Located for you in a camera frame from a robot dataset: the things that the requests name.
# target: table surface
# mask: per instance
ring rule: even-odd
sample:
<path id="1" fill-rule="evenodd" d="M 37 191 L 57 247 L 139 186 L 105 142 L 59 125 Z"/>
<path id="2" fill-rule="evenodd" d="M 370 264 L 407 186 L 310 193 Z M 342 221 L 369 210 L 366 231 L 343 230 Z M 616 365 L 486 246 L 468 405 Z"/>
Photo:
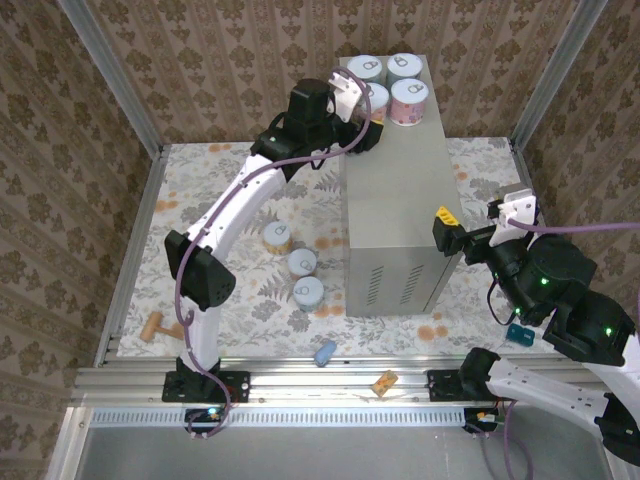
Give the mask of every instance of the table surface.
<path id="1" fill-rule="evenodd" d="M 119 356 L 176 356 L 183 342 L 156 334 L 151 343 L 139 339 L 149 314 L 164 314 L 163 326 L 175 321 L 174 281 L 164 251 L 170 229 L 186 231 L 226 189 L 243 164 L 251 143 L 173 145 L 158 194 L 143 258 L 129 305 Z M 493 192 L 519 181 L 504 138 L 448 139 L 464 225 L 488 224 L 486 203 Z M 295 248 L 318 255 L 317 277 L 326 296 L 316 312 L 300 311 L 291 290 L 286 257 L 269 254 L 261 242 L 262 228 L 276 219 L 288 223 Z M 536 330 L 533 347 L 505 342 L 506 329 L 491 318 L 485 297 L 491 276 L 483 265 L 461 261 L 431 314 L 392 317 L 347 317 L 337 161 L 320 171 L 305 167 L 265 203 L 245 228 L 227 259 L 238 283 L 223 309 L 220 351 L 223 356 L 308 356 L 327 339 L 338 344 L 337 355 L 465 354 L 472 347 L 499 353 L 544 353 L 551 345 Z M 501 292 L 494 308 L 506 320 L 509 306 Z"/>

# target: patterned wallpaper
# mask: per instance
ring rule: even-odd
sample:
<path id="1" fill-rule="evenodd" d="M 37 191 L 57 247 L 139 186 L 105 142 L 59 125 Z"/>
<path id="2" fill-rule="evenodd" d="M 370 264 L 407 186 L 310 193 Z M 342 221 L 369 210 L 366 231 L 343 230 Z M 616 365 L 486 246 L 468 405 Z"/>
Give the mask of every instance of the patterned wallpaper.
<path id="1" fill-rule="evenodd" d="M 525 149 L 550 225 L 640 219 L 640 1 L 611 0 Z M 640 234 L 574 235 L 637 318 Z"/>
<path id="2" fill-rule="evenodd" d="M 252 140 L 337 57 L 427 55 L 445 133 L 513 131 L 577 0 L 87 0 L 165 143 Z"/>
<path id="3" fill-rule="evenodd" d="M 53 0 L 0 2 L 0 477 L 40 478 L 150 160 Z"/>

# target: white bracket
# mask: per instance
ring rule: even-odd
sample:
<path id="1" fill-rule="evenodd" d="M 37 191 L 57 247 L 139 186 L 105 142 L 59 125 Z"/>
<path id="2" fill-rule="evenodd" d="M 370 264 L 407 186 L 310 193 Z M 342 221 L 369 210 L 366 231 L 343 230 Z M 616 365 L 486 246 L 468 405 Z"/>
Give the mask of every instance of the white bracket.
<path id="1" fill-rule="evenodd" d="M 609 403 L 603 391 L 559 382 L 520 368 L 504 358 L 491 366 L 489 376 L 487 388 L 494 395 L 519 400 L 558 415 L 602 438 L 594 419 L 604 414 Z"/>
<path id="2" fill-rule="evenodd" d="M 360 90 L 355 80 L 345 78 L 339 73 L 332 74 L 329 84 L 335 88 L 333 93 L 336 98 L 336 114 L 343 122 L 347 123 L 351 118 L 353 109 L 356 108 L 360 97 L 362 97 L 362 90 Z"/>
<path id="3" fill-rule="evenodd" d="M 583 363 L 611 389 L 618 400 L 629 410 L 631 416 L 640 428 L 640 343 L 639 333 L 629 335 L 624 347 L 624 365 L 597 365 Z"/>
<path id="4" fill-rule="evenodd" d="M 536 218 L 536 196 L 530 188 L 525 188 L 513 193 L 507 193 L 504 196 L 504 203 L 498 206 L 500 215 L 496 224 L 496 231 L 493 233 L 489 246 L 495 247 L 509 240 L 523 238 L 526 230 L 514 227 L 508 222 L 510 219 L 517 220 L 520 223 L 533 225 Z"/>

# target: orange stain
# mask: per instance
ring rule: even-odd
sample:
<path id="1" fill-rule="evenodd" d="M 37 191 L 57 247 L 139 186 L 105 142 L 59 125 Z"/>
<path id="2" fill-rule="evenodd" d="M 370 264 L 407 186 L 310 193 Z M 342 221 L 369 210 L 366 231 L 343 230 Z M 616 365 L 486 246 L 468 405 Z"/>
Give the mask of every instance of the orange stain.
<path id="1" fill-rule="evenodd" d="M 327 318 L 329 316 L 329 306 L 323 305 L 314 315 L 318 318 Z"/>
<path id="2" fill-rule="evenodd" d="M 435 333 L 433 331 L 433 328 L 428 327 L 427 325 L 423 325 L 420 328 L 418 328 L 418 337 L 423 342 L 429 342 L 429 341 L 433 340 L 435 338 L 435 336 L 436 335 L 435 335 Z"/>
<path id="3" fill-rule="evenodd" d="M 165 202 L 164 200 L 158 200 L 156 202 L 156 212 L 164 212 L 165 210 L 171 210 L 178 206 L 178 202 L 175 200 L 171 200 L 170 202 Z"/>
<path id="4" fill-rule="evenodd" d="M 449 329 L 444 325 L 438 325 L 436 327 L 436 335 L 438 335 L 439 337 L 446 337 L 447 335 L 449 335 Z"/>
<path id="5" fill-rule="evenodd" d="M 315 245 L 318 250 L 326 250 L 329 248 L 329 239 L 327 237 L 319 237 L 316 239 Z"/>

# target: paper cup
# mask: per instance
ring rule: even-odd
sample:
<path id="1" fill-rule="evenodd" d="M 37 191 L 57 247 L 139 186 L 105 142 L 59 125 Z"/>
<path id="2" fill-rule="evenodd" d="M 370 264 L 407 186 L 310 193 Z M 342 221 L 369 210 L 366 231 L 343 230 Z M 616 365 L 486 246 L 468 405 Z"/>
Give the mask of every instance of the paper cup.
<path id="1" fill-rule="evenodd" d="M 420 80 L 397 81 L 391 88 L 391 121 L 404 127 L 420 123 L 428 96 L 429 87 Z"/>
<path id="2" fill-rule="evenodd" d="M 262 243 L 269 253 L 286 255 L 291 251 L 291 230 L 283 222 L 271 222 L 262 232 Z"/>
<path id="3" fill-rule="evenodd" d="M 324 285 L 316 277 L 304 277 L 293 286 L 293 299 L 303 312 L 314 312 L 322 304 Z"/>
<path id="4" fill-rule="evenodd" d="M 289 272 L 291 272 L 291 276 L 294 279 L 313 275 L 316 271 L 317 264 L 318 260 L 316 259 L 316 255 L 306 248 L 294 250 L 287 259 Z"/>
<path id="5" fill-rule="evenodd" d="M 367 83 L 367 87 L 369 87 L 369 100 L 371 101 L 371 121 L 384 123 L 389 106 L 389 92 L 377 83 Z M 357 115 L 360 118 L 365 118 L 366 111 L 367 105 L 364 99 L 360 99 L 357 107 Z"/>

